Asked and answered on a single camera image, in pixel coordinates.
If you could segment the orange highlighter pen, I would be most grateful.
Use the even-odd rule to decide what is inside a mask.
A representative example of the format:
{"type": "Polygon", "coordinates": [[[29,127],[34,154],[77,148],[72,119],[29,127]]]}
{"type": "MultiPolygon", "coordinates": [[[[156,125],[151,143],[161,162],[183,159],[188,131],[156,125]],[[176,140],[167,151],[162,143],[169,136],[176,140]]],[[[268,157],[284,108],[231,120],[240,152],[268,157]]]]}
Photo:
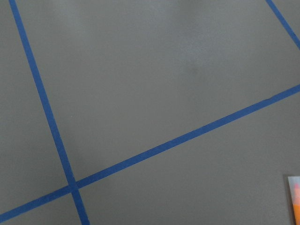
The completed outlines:
{"type": "Polygon", "coordinates": [[[288,176],[295,224],[300,225],[300,177],[288,176]]]}

